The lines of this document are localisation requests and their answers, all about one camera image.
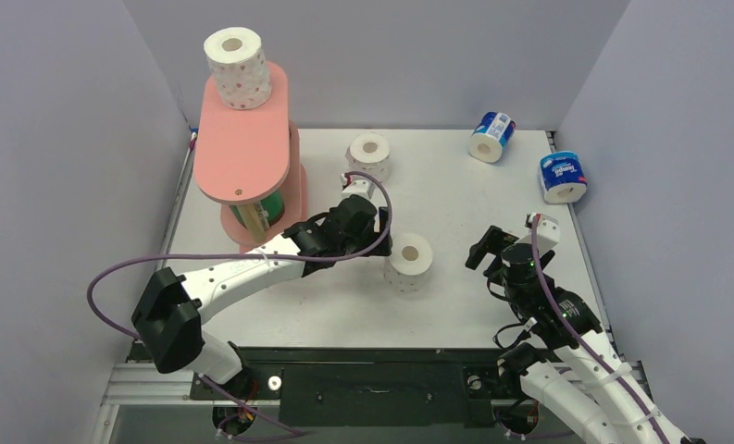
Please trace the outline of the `white dotted toilet roll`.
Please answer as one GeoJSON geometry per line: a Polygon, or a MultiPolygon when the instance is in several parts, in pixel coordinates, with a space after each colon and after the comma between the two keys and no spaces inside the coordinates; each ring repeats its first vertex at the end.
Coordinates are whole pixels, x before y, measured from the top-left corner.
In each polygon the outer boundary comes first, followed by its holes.
{"type": "Polygon", "coordinates": [[[392,251],[385,259],[384,280],[395,290],[420,290],[431,276],[433,251],[422,236],[404,232],[392,236],[392,251]]]}
{"type": "Polygon", "coordinates": [[[388,140],[374,132],[359,134],[349,144],[345,153],[348,168],[365,172],[383,182],[391,174],[391,147],[388,140]]]}
{"type": "Polygon", "coordinates": [[[223,104],[251,110],[272,93],[270,71],[261,37],[245,27],[214,32],[204,41],[204,51],[216,90],[223,104]]]}

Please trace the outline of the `green brown roll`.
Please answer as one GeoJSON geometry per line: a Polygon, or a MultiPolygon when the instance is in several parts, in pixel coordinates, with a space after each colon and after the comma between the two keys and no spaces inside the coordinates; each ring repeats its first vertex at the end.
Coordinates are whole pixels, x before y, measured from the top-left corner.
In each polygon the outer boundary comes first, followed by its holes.
{"type": "Polygon", "coordinates": [[[249,208],[248,214],[255,214],[256,220],[260,223],[262,229],[268,229],[275,225],[284,214],[284,201],[280,190],[272,192],[268,197],[248,203],[245,205],[231,205],[230,210],[236,217],[237,221],[243,227],[247,227],[244,221],[242,209],[249,208]]]}

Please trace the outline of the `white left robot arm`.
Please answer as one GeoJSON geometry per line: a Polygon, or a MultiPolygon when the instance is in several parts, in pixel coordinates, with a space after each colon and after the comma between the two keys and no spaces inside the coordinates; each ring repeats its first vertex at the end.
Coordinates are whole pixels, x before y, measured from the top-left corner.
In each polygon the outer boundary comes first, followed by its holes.
{"type": "Polygon", "coordinates": [[[391,215],[390,207],[354,195],[236,259],[181,275],[169,267],[155,272],[131,322],[157,372],[190,370],[226,397],[242,396],[250,385],[242,356],[234,344],[205,332],[205,324],[276,284],[343,260],[390,255],[391,215]]]}

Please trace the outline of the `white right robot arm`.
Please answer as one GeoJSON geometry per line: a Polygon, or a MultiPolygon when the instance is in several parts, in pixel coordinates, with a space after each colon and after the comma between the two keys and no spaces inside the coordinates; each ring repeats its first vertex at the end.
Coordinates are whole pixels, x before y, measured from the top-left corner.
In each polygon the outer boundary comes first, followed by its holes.
{"type": "Polygon", "coordinates": [[[598,316],[544,268],[560,240],[556,222],[531,214],[519,238],[495,226],[470,246],[466,267],[483,276],[523,332],[496,362],[509,395],[537,401],[586,443],[695,443],[653,402],[613,347],[598,316]]]}

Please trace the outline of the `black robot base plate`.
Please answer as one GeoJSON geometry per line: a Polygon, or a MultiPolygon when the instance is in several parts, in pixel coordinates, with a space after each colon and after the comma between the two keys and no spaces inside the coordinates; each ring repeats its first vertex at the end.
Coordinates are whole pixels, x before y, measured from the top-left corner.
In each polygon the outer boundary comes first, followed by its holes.
{"type": "Polygon", "coordinates": [[[498,381],[495,349],[261,348],[229,394],[276,407],[295,427],[492,426],[519,392],[498,381]]]}

